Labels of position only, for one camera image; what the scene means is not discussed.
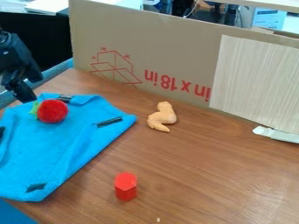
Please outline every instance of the light wood board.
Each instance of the light wood board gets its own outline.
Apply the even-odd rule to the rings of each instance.
[[[299,50],[223,36],[210,107],[299,134]]]
[[[299,0],[213,0],[216,3],[238,4],[299,13]]]

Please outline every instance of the cloth fold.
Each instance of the cloth fold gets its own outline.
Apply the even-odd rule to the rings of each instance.
[[[59,94],[42,94],[41,102]],[[7,108],[0,126],[0,197],[41,201],[136,121],[97,94],[74,95],[63,122],[43,123],[29,114],[33,102]],[[121,116],[122,122],[95,123]]]

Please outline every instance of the black stick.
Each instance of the black stick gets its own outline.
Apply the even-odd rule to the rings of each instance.
[[[102,128],[102,127],[108,126],[110,124],[119,123],[119,122],[122,122],[121,116],[110,119],[110,120],[106,120],[105,122],[98,122],[98,123],[96,123],[96,126],[98,126],[98,128]]]

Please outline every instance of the cardboard panel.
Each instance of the cardboard panel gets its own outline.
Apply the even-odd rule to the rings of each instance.
[[[70,1],[70,23],[77,69],[206,107],[222,35],[299,48],[279,35],[88,0]]]

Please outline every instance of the printed diagram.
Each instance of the printed diagram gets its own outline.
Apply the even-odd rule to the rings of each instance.
[[[105,47],[101,48],[90,66],[94,69],[91,74],[103,76],[109,80],[117,81],[122,84],[136,86],[142,82],[134,75],[133,65],[129,62],[129,55],[122,56],[117,51],[107,51]]]

